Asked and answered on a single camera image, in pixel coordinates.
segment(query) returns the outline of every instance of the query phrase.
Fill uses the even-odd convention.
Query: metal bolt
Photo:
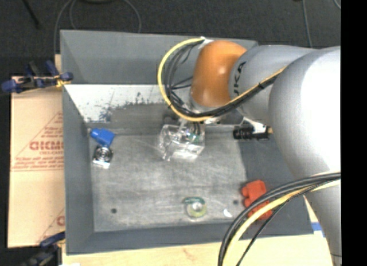
[[[113,152],[108,147],[97,146],[94,156],[93,163],[103,166],[103,168],[109,168],[110,161],[112,159]]]

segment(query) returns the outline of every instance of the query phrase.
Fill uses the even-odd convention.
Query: orange object
[[[220,107],[231,100],[228,81],[232,68],[246,52],[231,41],[213,41],[205,45],[196,61],[191,86],[193,100],[205,107]]]
[[[252,204],[254,201],[256,201],[261,195],[265,194],[267,191],[265,183],[261,180],[252,181],[247,183],[242,189],[241,193],[245,197],[243,204],[245,207],[249,207],[250,204]],[[266,206],[266,204],[269,204],[269,201],[266,201],[259,206],[255,207],[253,210],[251,210],[250,213],[248,213],[248,217],[254,214],[254,212],[258,211],[262,207]],[[269,218],[272,214],[272,211],[269,210],[265,212],[263,215],[259,217],[259,220],[265,220]]]

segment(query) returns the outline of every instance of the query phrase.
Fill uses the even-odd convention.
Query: metal nut
[[[201,197],[187,197],[184,199],[186,212],[191,218],[200,218],[206,215],[206,203]]]
[[[110,167],[112,156],[113,152],[110,148],[98,145],[94,152],[93,163],[107,169]]]

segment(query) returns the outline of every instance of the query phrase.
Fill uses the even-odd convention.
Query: blue clamp
[[[109,147],[114,140],[115,134],[105,128],[94,128],[91,131],[91,137],[94,138],[98,144]]]
[[[8,80],[1,84],[1,90],[6,93],[21,93],[31,89],[46,88],[54,85],[61,85],[63,83],[73,80],[74,76],[71,72],[59,74],[56,66],[51,60],[47,60],[46,69],[52,77],[43,77],[44,75],[39,71],[33,61],[28,63],[25,68],[25,76],[16,80]]]
[[[53,236],[46,238],[45,240],[40,242],[40,247],[42,249],[49,248],[50,246],[61,240],[65,240],[65,232],[59,232],[54,234]]]

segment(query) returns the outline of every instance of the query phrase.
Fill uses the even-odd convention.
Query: cardboard sheet
[[[65,230],[61,92],[12,95],[9,248],[38,245]]]

